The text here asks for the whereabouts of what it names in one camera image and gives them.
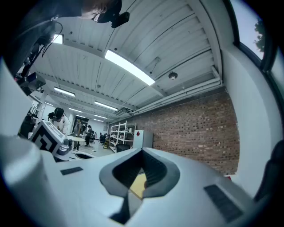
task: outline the red brick wall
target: red brick wall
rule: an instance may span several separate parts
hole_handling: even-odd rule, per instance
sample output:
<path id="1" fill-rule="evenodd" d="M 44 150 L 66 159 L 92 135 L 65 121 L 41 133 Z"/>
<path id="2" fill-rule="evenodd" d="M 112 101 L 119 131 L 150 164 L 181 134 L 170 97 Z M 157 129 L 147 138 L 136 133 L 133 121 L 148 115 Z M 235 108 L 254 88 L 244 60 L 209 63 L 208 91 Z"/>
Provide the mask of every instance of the red brick wall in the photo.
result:
<path id="1" fill-rule="evenodd" d="M 153 148 L 234 174 L 239 161 L 237 119 L 224 88 L 128 119 L 154 133 Z"/>

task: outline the ceiling light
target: ceiling light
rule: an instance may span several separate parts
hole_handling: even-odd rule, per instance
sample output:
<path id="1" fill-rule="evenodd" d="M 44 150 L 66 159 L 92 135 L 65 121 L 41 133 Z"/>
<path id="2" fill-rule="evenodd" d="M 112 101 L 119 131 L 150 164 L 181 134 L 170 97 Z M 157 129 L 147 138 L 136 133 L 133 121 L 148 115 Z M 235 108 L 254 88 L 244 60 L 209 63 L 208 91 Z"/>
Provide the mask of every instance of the ceiling light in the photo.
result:
<path id="1" fill-rule="evenodd" d="M 54 106 L 54 105 L 52 105 L 52 104 L 50 104 L 50 103 L 48 103 L 48 102 L 45 102 L 45 104 L 48 104 L 48 105 Z"/>
<path id="2" fill-rule="evenodd" d="M 80 112 L 80 113 L 83 113 L 82 111 L 80 110 L 75 110 L 75 109 L 72 109 L 72 108 L 69 108 L 70 110 L 73 110 L 73 111 L 77 111 L 77 112 Z"/>
<path id="3" fill-rule="evenodd" d="M 98 104 L 98 105 L 100 105 L 100 106 L 104 106 L 104 107 L 106 107 L 106 108 L 109 108 L 109 109 L 112 109 L 112 110 L 115 110 L 115 111 L 117 111 L 117 110 L 118 110 L 118 109 L 116 109 L 116 108 L 114 108 L 114 107 L 111 107 L 111 106 L 108 106 L 108 105 L 102 104 L 102 103 L 97 102 L 97 101 L 95 101 L 95 104 Z"/>
<path id="4" fill-rule="evenodd" d="M 155 81 L 150 76 L 148 76 L 142 70 L 138 69 L 134 64 L 130 63 L 129 61 L 112 52 L 111 50 L 108 50 L 106 52 L 105 58 L 117 64 L 121 68 L 124 68 L 126 71 L 132 73 L 134 76 L 138 77 L 140 80 L 142 80 L 149 86 L 155 83 Z"/>
<path id="5" fill-rule="evenodd" d="M 70 96 L 75 97 L 75 94 L 74 94 L 74 93 L 69 92 L 69 91 L 66 91 L 66 90 L 62 90 L 62 89 L 60 89 L 60 88 L 58 88 L 58 87 L 54 87 L 54 90 L 56 90 L 56 91 L 59 91 L 59 92 L 61 92 L 61 93 L 68 94 L 68 95 L 70 95 Z"/>
<path id="6" fill-rule="evenodd" d="M 101 120 L 97 120 L 97 119 L 94 119 L 95 121 L 101 121 Z M 103 122 L 103 121 L 102 121 Z"/>
<path id="7" fill-rule="evenodd" d="M 75 116 L 78 116 L 78 117 L 82 117 L 82 118 L 85 118 L 85 117 L 83 117 L 83 116 L 80 116 L 80 115 L 77 115 L 77 114 L 75 114 Z"/>
<path id="8" fill-rule="evenodd" d="M 62 44 L 63 43 L 63 36 L 55 34 L 54 37 L 53 37 L 52 43 Z"/>
<path id="9" fill-rule="evenodd" d="M 96 117 L 101 117 L 101 118 L 104 118 L 104 119 L 107 119 L 107 117 L 102 117 L 102 116 L 95 115 L 95 114 L 94 114 L 94 116 L 96 116 Z"/>

